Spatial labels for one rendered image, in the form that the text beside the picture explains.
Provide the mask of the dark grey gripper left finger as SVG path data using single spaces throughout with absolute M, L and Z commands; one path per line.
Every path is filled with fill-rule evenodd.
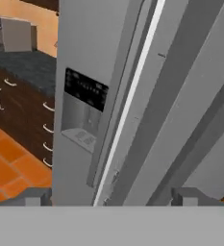
M 0 206 L 29 207 L 51 206 L 52 189 L 50 187 L 29 187 L 15 197 L 0 202 Z

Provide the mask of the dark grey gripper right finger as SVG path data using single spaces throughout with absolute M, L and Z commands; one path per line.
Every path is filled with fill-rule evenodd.
M 194 199 L 197 206 L 201 207 L 219 207 L 224 206 L 224 202 L 207 196 L 196 187 L 178 187 L 171 189 L 171 205 L 180 206 L 184 205 L 185 199 Z

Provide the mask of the plain grey fridge door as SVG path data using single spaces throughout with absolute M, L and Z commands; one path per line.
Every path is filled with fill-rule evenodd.
M 187 3 L 188 0 L 161 0 L 157 7 L 97 190 L 94 200 L 97 206 L 109 206 L 114 184 L 132 146 Z M 143 206 L 147 203 L 223 85 L 224 5 L 121 206 Z

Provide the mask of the grey fridge door with dispenser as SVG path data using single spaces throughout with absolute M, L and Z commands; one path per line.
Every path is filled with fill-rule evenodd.
M 145 0 L 103 145 L 95 187 L 87 185 L 130 0 L 61 0 L 55 91 L 52 197 L 56 206 L 90 206 L 158 0 Z

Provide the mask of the dark brown base cabinet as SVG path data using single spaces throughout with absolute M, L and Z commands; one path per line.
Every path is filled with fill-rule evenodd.
M 4 83 L 8 79 L 17 86 Z M 47 102 L 51 108 L 54 98 L 44 95 L 25 80 L 0 67 L 0 100 L 5 108 L 0 111 L 0 129 L 21 144 L 26 150 L 42 161 L 44 158 L 53 165 L 53 152 L 47 151 L 42 143 L 53 148 L 53 134 L 46 132 L 42 125 L 46 124 L 54 130 L 54 113 L 42 104 Z

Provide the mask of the grey boxy countertop appliance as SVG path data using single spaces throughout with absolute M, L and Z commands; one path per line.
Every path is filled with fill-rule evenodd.
M 0 52 L 37 50 L 37 26 L 32 22 L 0 15 Z

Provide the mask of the dark brown wall cupboard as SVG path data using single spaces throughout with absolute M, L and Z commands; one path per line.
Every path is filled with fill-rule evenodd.
M 59 0 L 20 0 L 22 2 L 42 7 L 49 11 L 59 12 Z

